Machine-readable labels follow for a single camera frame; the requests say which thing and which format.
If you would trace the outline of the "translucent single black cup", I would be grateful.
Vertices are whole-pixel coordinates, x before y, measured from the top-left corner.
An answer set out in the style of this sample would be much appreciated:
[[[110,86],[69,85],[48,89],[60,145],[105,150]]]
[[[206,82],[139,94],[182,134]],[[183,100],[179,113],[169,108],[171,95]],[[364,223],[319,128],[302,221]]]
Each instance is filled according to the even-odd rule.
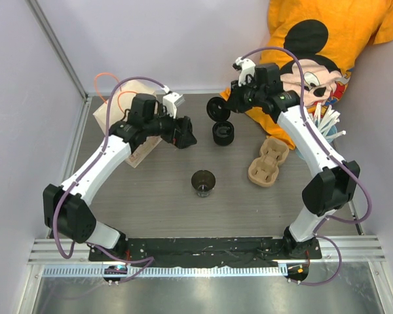
[[[191,177],[191,186],[197,196],[208,197],[214,190],[216,179],[214,174],[208,170],[198,170]]]

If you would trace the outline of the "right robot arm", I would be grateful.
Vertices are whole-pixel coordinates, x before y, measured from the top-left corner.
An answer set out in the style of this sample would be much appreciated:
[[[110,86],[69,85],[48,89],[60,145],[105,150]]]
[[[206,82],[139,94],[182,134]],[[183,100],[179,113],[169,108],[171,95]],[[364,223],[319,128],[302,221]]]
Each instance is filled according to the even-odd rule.
[[[325,219],[352,199],[360,167],[335,152],[308,118],[299,93],[284,90],[276,64],[256,65],[243,59],[233,68],[239,77],[231,82],[225,108],[235,113],[261,108],[291,137],[312,175],[302,191],[304,206],[283,235],[284,255],[298,258],[312,245]]]

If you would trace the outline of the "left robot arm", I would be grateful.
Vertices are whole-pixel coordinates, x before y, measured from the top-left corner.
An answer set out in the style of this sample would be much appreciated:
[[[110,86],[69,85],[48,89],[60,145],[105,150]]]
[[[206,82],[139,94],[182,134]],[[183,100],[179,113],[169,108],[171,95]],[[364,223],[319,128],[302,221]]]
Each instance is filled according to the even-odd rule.
[[[93,155],[70,178],[43,192],[45,224],[55,239],[66,236],[73,243],[88,243],[113,261],[126,256],[128,240],[117,229],[96,220],[90,209],[94,196],[117,169],[150,137],[160,137],[176,148],[195,145],[191,119],[178,118],[184,97],[169,92],[158,101],[150,94],[136,94],[124,116],[108,129]]]

